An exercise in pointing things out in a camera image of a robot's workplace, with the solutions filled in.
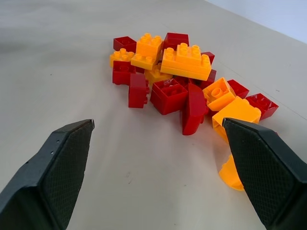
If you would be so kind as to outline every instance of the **yellow building block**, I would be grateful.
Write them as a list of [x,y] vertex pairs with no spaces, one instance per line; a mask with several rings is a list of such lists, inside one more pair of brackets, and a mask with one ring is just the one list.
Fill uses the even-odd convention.
[[152,85],[155,82],[169,80],[173,78],[172,74],[161,73],[161,63],[155,65],[153,70],[145,70],[144,74],[149,84]]
[[235,92],[225,78],[220,78],[202,91],[212,111],[220,111],[236,98]]
[[226,131],[222,126],[225,117],[258,123],[261,117],[261,111],[251,106],[248,100],[236,97],[229,105],[215,114],[212,117],[213,129],[228,142]]
[[229,156],[228,161],[223,164],[222,169],[219,171],[219,175],[225,184],[229,187],[238,191],[244,190],[238,172],[236,171],[236,165],[232,154]]
[[168,73],[168,74],[173,74],[173,75],[178,75],[186,78],[193,78],[193,79],[198,79],[198,80],[204,80],[206,78],[205,74],[201,73],[195,73],[195,72],[190,72],[190,71],[185,71],[185,70],[180,70],[180,69],[174,69],[170,67],[165,67],[161,65],[161,73]]
[[136,54],[131,59],[131,65],[137,66],[143,69],[152,70],[153,66],[158,62],[158,60],[153,59],[151,56],[142,56],[141,54]]
[[176,61],[180,63],[201,65],[201,50],[199,46],[193,45],[188,47],[188,44],[181,43],[177,45]]
[[133,52],[127,52],[124,48],[119,51],[114,51],[113,54],[110,55],[110,67],[113,68],[113,61],[131,61],[133,55]]
[[198,46],[194,46],[194,48],[182,48],[184,52],[181,52],[181,50],[174,51],[174,49],[170,47],[164,50],[161,71],[163,67],[188,71],[191,73],[198,74],[198,77],[192,76],[191,78],[206,81],[211,72],[210,60],[209,57],[205,54],[201,55],[200,59],[199,56],[196,54],[194,57],[192,55],[193,50],[195,51],[195,53],[198,52],[196,47]]
[[142,56],[150,56],[154,60],[158,59],[163,46],[163,40],[160,36],[152,37],[151,34],[146,33],[137,41],[136,53]]

